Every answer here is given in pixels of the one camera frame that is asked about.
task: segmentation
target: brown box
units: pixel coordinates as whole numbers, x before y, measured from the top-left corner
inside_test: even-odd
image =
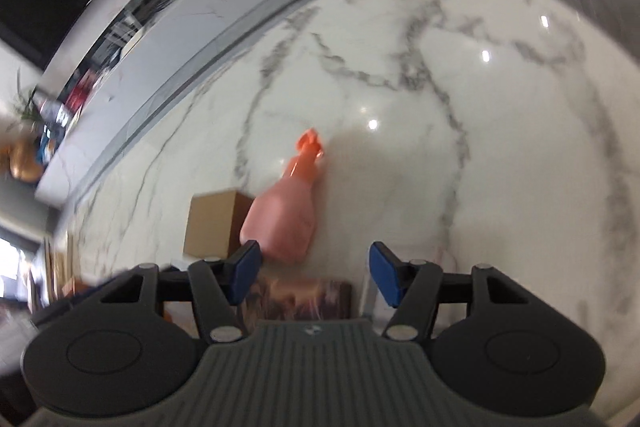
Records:
[[[226,259],[234,253],[240,248],[240,228],[252,201],[237,190],[191,198],[184,253],[200,259]]]

